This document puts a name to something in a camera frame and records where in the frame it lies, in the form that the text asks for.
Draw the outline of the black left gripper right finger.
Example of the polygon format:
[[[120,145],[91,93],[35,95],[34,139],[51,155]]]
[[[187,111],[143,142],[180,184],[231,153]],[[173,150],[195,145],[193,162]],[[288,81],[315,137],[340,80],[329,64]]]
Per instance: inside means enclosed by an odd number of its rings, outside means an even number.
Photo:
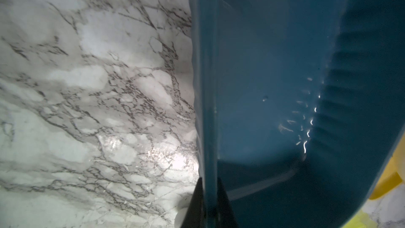
[[[231,203],[220,178],[217,179],[217,228],[238,228]]]

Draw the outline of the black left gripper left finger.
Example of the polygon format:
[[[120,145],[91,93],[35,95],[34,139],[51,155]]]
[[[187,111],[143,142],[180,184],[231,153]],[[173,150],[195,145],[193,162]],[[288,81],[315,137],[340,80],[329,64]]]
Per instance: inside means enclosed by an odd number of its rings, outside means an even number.
[[[184,217],[181,228],[203,228],[204,227],[204,192],[203,180],[199,178]]]

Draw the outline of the yellow shuttlecock one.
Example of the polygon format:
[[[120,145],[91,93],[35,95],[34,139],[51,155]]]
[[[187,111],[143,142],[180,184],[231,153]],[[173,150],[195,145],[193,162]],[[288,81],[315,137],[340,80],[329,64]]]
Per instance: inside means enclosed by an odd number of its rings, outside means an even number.
[[[377,228],[378,225],[370,216],[359,211],[342,228]]]

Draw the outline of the teal plastic storage box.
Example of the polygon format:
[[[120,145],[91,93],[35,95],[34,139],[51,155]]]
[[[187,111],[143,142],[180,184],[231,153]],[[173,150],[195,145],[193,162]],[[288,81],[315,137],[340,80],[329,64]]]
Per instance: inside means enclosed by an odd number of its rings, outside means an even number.
[[[189,0],[204,228],[340,228],[405,131],[405,0]]]

